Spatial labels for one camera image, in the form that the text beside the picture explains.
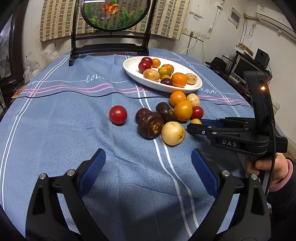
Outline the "person's right hand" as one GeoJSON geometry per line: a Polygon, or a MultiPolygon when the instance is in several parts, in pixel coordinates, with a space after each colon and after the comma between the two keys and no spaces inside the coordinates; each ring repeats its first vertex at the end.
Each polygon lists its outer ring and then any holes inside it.
{"type": "MultiPolygon", "coordinates": [[[[272,159],[262,159],[252,161],[249,156],[245,157],[245,171],[246,177],[250,174],[259,175],[260,171],[271,171],[272,167],[272,159]]],[[[271,178],[271,185],[275,185],[280,183],[280,181],[284,180],[286,177],[289,177],[293,171],[293,165],[291,160],[287,159],[284,154],[276,153],[273,175],[271,178]]]]}

